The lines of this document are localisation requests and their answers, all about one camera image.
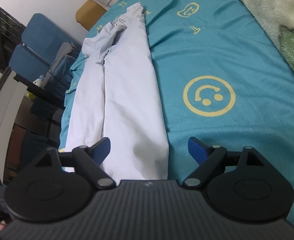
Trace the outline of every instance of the bed sheet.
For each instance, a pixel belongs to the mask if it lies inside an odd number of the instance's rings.
[[[168,178],[182,181],[198,166],[187,150],[195,136],[231,151],[254,146],[294,187],[294,73],[243,3],[120,0],[88,37],[136,2],[145,9],[162,100]],[[61,148],[84,60],[80,55],[71,68]],[[294,205],[288,220],[294,224]]]

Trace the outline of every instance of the teal bed sheet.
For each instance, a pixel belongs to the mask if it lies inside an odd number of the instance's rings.
[[[145,9],[162,100],[168,178],[182,181],[198,166],[187,150],[188,138],[195,136],[231,151],[254,146],[294,187],[294,72],[243,3],[120,0],[88,37],[136,2]],[[84,62],[81,54],[71,67],[60,148]],[[288,220],[294,224],[294,205]]]

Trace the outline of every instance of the ribbed black surface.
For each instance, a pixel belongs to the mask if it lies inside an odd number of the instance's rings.
[[[290,240],[294,228],[284,220],[246,225],[214,212],[201,193],[176,181],[123,181],[101,191],[76,216],[48,225],[11,223],[0,233],[8,240]]]

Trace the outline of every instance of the triangular hole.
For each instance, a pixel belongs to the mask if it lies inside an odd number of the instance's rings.
[[[52,166],[50,154],[46,154],[35,167],[50,167]]]
[[[253,153],[248,153],[246,165],[248,165],[248,166],[264,166],[264,164]]]

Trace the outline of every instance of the white fabric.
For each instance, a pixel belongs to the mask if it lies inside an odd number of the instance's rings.
[[[168,141],[143,7],[136,3],[86,38],[66,151],[111,140],[103,169],[121,179],[167,179]]]

